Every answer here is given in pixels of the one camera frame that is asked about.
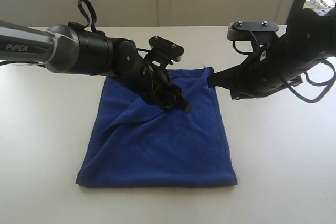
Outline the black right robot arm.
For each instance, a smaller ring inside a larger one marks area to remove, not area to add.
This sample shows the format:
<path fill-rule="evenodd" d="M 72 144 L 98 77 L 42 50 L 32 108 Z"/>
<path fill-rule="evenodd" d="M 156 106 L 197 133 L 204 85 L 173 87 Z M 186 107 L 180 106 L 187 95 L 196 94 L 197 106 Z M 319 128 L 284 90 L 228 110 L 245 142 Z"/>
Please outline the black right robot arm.
<path fill-rule="evenodd" d="M 279 26 L 274 22 L 237 21 L 227 31 L 232 43 L 250 42 L 251 52 L 237 50 L 246 59 L 239 65 L 212 73 L 209 87 L 222 87 L 230 91 L 233 100 L 265 98 L 289 89 L 306 103 L 317 103 L 335 84 L 335 76 L 324 82 L 307 82 L 323 87 L 314 99 L 299 94 L 294 88 L 302 84 L 302 75 L 318 64 L 335 71 L 327 59 L 335 56 L 335 13 L 320 16 L 312 9 L 299 11 L 287 23 L 286 31 L 278 36 Z"/>

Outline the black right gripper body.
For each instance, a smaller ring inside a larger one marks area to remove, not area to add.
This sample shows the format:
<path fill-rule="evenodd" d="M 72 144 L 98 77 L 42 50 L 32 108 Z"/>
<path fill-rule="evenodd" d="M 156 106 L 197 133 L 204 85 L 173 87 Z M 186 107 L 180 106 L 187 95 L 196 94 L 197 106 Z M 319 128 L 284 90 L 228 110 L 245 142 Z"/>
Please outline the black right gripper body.
<path fill-rule="evenodd" d="M 289 89 L 300 100 L 306 97 L 295 87 L 302 84 L 302 75 L 317 65 L 331 66 L 331 13 L 320 15 L 305 8 L 288 22 L 283 35 L 265 44 L 250 42 L 242 66 L 247 74 L 240 89 L 231 89 L 233 100 L 265 98 Z"/>

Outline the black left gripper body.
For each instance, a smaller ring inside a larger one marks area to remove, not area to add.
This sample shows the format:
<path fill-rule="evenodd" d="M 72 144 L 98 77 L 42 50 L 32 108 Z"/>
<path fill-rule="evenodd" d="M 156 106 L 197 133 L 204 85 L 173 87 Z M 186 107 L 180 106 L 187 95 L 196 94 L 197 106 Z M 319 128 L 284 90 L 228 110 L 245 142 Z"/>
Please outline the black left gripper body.
<path fill-rule="evenodd" d="M 155 56 L 150 50 L 141 57 L 141 49 L 132 40 L 113 39 L 112 45 L 110 77 L 149 105 L 157 105 L 166 111 L 175 108 L 176 95 L 181 94 L 181 88 L 173 84 L 166 69 L 174 61 Z"/>

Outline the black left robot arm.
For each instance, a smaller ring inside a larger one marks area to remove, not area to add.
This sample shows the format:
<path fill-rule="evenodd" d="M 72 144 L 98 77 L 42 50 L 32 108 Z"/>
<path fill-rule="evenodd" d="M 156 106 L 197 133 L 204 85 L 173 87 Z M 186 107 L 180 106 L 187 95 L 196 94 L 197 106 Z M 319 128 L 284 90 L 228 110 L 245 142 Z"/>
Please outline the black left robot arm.
<path fill-rule="evenodd" d="M 110 38 L 102 31 L 87 31 L 70 22 L 45 31 L 1 22 L 1 63 L 27 63 L 53 73 L 105 76 L 164 111 L 189 112 L 192 104 L 172 82 L 168 65 L 180 61 L 183 47 L 162 37 L 149 40 L 150 50 L 140 55 L 134 41 Z"/>

